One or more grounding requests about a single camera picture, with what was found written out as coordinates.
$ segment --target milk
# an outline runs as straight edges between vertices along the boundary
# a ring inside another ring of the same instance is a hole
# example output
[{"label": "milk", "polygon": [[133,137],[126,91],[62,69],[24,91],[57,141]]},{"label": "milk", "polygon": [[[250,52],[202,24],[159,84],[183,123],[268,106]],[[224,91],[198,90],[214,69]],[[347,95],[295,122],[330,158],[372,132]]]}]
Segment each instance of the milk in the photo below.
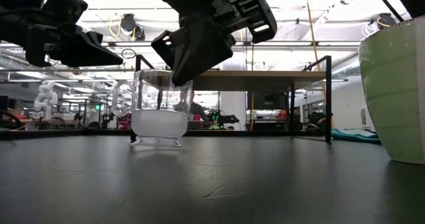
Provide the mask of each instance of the milk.
[{"label": "milk", "polygon": [[186,114],[172,110],[133,110],[131,128],[139,137],[177,139],[187,131]]}]

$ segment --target light green pot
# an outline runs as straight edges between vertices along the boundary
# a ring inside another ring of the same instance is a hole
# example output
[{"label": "light green pot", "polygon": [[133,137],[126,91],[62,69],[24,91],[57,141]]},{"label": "light green pot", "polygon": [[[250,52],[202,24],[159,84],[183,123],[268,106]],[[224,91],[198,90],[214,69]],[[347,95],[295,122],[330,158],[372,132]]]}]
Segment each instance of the light green pot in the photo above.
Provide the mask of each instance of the light green pot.
[{"label": "light green pot", "polygon": [[378,32],[359,47],[365,98],[396,161],[425,164],[425,17]]}]

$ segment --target glass pitcher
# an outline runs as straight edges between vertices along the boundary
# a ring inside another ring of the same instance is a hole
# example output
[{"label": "glass pitcher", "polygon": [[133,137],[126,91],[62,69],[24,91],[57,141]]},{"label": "glass pitcher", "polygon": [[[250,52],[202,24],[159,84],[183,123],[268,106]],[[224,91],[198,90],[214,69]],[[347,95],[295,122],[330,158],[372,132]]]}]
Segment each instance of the glass pitcher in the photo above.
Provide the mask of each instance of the glass pitcher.
[{"label": "glass pitcher", "polygon": [[177,139],[187,131],[192,81],[175,86],[171,75],[168,70],[140,70],[134,73],[133,84],[122,80],[114,86],[112,112],[118,117],[131,112],[131,128],[139,136],[136,142],[155,138],[180,146]]}]

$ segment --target black table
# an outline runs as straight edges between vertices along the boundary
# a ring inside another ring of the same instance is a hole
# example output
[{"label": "black table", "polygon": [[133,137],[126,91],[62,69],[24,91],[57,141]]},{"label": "black table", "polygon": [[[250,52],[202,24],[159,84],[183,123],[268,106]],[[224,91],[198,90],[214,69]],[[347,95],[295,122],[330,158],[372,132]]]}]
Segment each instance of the black table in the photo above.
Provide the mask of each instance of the black table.
[{"label": "black table", "polygon": [[0,142],[0,223],[423,223],[425,167],[381,146],[128,137]]}]

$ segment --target pitcher handle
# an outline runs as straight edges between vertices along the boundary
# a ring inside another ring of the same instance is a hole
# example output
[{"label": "pitcher handle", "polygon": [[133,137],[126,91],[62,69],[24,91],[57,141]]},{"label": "pitcher handle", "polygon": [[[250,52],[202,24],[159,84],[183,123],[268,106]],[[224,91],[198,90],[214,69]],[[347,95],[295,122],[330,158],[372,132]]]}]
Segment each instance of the pitcher handle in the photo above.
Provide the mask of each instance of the pitcher handle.
[{"label": "pitcher handle", "polygon": [[120,87],[123,86],[123,85],[128,85],[131,89],[131,92],[133,92],[133,85],[126,80],[121,80],[121,81],[119,81],[115,84],[114,90],[112,92],[112,94],[113,94],[113,96],[112,96],[112,113],[115,114],[117,117],[125,116],[131,111],[131,108],[129,108],[129,107],[122,107],[122,108],[118,107],[118,96],[121,93]]}]

